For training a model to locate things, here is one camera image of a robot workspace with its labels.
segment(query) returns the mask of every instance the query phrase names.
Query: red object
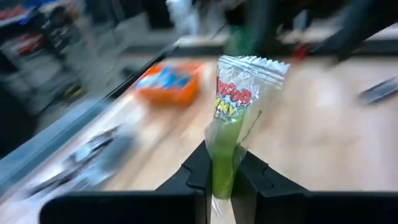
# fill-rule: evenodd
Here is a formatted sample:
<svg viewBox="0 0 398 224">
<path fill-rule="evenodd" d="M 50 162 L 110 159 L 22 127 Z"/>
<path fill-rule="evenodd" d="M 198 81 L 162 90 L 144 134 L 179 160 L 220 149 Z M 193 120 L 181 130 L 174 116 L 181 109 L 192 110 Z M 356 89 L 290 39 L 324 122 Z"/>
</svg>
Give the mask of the red object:
<svg viewBox="0 0 398 224">
<path fill-rule="evenodd" d="M 26 34 L 23 35 L 17 44 L 17 51 L 19 55 L 32 52 L 43 45 L 43 37 L 41 35 Z"/>
<path fill-rule="evenodd" d="M 9 10 L 3 10 L 0 12 L 0 20 L 5 20 L 9 17 Z"/>
<path fill-rule="evenodd" d="M 307 46 L 306 45 L 299 45 L 293 52 L 293 60 L 294 62 L 299 62 L 304 60 L 307 56 Z"/>
</svg>

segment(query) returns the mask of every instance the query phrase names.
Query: wooden table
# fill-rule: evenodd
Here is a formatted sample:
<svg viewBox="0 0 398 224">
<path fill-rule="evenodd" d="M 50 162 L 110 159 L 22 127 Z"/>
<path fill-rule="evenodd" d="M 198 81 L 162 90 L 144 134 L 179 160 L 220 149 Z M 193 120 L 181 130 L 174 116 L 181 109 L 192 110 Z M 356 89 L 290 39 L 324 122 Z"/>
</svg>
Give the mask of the wooden table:
<svg viewBox="0 0 398 224">
<path fill-rule="evenodd" d="M 65 154 L 120 122 L 137 143 L 103 190 L 156 189 L 204 138 L 215 98 L 214 58 L 203 63 L 202 89 L 189 108 L 151 108 L 130 91 L 21 181 L 2 199 L 0 223 L 35 220 L 47 198 L 21 200 L 21 189 L 54 175 Z M 331 68 L 326 59 L 291 68 L 278 107 L 249 149 L 281 174 L 308 189 L 397 190 L 398 99 L 362 106 L 360 91 L 396 75 L 395 59 L 352 59 Z M 226 223 L 234 223 L 230 207 Z M 215 215 L 214 223 L 219 223 Z"/>
</svg>

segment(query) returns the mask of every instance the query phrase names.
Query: orange container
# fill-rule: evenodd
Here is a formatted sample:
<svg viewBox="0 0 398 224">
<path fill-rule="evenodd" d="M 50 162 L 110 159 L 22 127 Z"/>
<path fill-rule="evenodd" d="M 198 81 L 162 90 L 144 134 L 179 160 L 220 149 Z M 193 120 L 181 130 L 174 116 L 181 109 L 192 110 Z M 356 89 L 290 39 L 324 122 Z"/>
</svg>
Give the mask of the orange container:
<svg viewBox="0 0 398 224">
<path fill-rule="evenodd" d="M 158 74 L 164 67 L 165 65 L 162 64 L 152 66 L 140 77 L 140 79 L 137 80 L 137 82 L 139 82 L 144 77 Z M 201 65 L 181 64 L 170 67 L 177 71 L 192 74 L 191 79 L 183 88 L 169 90 L 165 90 L 163 88 L 143 88 L 134 90 L 133 86 L 133 90 L 140 97 L 149 100 L 155 105 L 191 105 L 198 93 Z"/>
</svg>

